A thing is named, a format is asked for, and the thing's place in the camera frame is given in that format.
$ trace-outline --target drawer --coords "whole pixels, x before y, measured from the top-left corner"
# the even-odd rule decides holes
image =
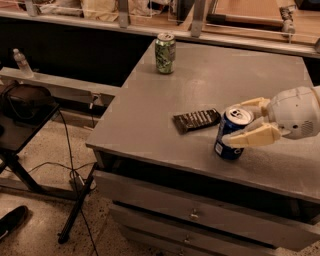
[[[107,198],[266,244],[298,251],[320,240],[312,225],[112,173],[94,176]]]
[[[121,225],[160,237],[166,237],[176,242],[184,243],[186,246],[194,246],[228,256],[277,255],[274,250],[269,248],[153,216],[148,213],[114,204],[110,205],[109,208],[114,220]]]
[[[121,234],[129,240],[139,243],[152,245],[159,249],[177,254],[179,256],[225,256],[223,254],[209,253],[196,248],[190,248],[183,244],[175,243],[169,239],[163,239],[157,236],[150,236],[148,233],[140,232],[125,226],[120,227]]]

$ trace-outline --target blue soda can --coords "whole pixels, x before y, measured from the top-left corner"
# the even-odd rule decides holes
[[[216,153],[224,159],[238,159],[244,149],[230,148],[226,146],[222,142],[222,137],[225,134],[230,134],[243,129],[252,121],[253,113],[251,111],[236,106],[227,108],[226,112],[221,117],[216,143],[214,144],[214,150]]]

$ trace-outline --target drawer handle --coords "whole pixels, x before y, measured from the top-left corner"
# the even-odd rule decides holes
[[[183,242],[184,242],[185,244],[190,244],[189,238],[190,238],[190,237],[187,235],[186,238],[183,240]]]
[[[197,214],[197,209],[192,209],[192,213],[189,215],[189,218],[191,220],[197,221],[199,219],[199,216]]]

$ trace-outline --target black bag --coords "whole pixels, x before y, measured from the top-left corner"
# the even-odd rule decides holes
[[[0,85],[0,108],[2,113],[17,121],[28,121],[36,117],[38,111],[53,104],[50,91],[42,86],[19,84]]]

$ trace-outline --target can lid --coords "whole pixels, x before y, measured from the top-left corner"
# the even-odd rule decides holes
[[[227,118],[235,124],[247,125],[253,121],[253,113],[239,107],[230,107],[226,111]]]
[[[169,42],[174,39],[174,35],[170,33],[161,33],[158,35],[158,39],[161,41]]]

